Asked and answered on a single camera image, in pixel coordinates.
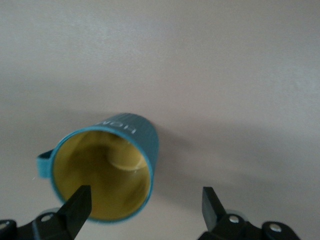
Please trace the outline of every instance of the blue mug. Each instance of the blue mug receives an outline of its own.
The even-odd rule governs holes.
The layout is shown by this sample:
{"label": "blue mug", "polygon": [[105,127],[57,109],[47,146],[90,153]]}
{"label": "blue mug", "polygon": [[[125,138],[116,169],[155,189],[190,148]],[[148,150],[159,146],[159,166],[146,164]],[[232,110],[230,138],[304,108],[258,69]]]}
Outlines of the blue mug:
{"label": "blue mug", "polygon": [[147,204],[158,150],[153,125],[142,116],[121,113],[68,134],[36,162],[39,176],[50,178],[62,202],[81,185],[90,185],[89,218],[114,223]]}

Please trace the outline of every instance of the blue handle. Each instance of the blue handle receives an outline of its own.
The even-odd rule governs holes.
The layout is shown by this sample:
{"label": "blue handle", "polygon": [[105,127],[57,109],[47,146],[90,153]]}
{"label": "blue handle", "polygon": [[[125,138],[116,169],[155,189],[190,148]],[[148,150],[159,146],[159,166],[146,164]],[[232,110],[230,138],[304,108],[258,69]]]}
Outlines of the blue handle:
{"label": "blue handle", "polygon": [[40,178],[50,177],[51,153],[53,150],[44,152],[36,158],[36,167]]}

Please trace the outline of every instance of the screw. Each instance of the screw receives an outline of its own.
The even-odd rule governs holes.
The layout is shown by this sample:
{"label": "screw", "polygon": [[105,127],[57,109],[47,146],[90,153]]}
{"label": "screw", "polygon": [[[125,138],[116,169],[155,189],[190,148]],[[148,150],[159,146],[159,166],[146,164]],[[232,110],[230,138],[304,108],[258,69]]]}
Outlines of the screw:
{"label": "screw", "polygon": [[281,227],[275,223],[270,224],[270,228],[272,231],[280,233],[282,231]]}
{"label": "screw", "polygon": [[229,220],[230,220],[230,222],[232,222],[234,224],[239,223],[239,218],[237,216],[234,216],[234,215],[230,216]]}
{"label": "screw", "polygon": [[50,220],[52,217],[53,217],[52,214],[45,215],[41,218],[41,222],[46,222],[46,221]]}
{"label": "screw", "polygon": [[5,229],[7,227],[7,225],[9,224],[9,222],[5,222],[5,223],[1,223],[0,224],[0,230]]}

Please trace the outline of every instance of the table surface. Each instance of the table surface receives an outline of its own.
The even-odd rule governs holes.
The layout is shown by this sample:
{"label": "table surface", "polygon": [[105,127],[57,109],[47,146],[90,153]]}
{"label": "table surface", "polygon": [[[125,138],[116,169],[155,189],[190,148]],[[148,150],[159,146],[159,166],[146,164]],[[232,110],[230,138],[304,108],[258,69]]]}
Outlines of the table surface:
{"label": "table surface", "polygon": [[195,240],[202,187],[319,237],[320,1],[0,1],[0,216],[61,206],[36,156],[129,112],[160,140],[136,217],[78,240]]}

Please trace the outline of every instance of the white surface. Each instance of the white surface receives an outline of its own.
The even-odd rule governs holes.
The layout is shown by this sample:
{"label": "white surface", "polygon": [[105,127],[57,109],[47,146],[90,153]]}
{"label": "white surface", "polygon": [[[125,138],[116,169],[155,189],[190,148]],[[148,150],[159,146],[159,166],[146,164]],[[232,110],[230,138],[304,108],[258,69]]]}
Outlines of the white surface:
{"label": "white surface", "polygon": [[60,206],[35,158],[132,112],[158,129],[146,208],[78,240],[197,239],[202,187],[319,238],[320,1],[0,1],[0,218]]}

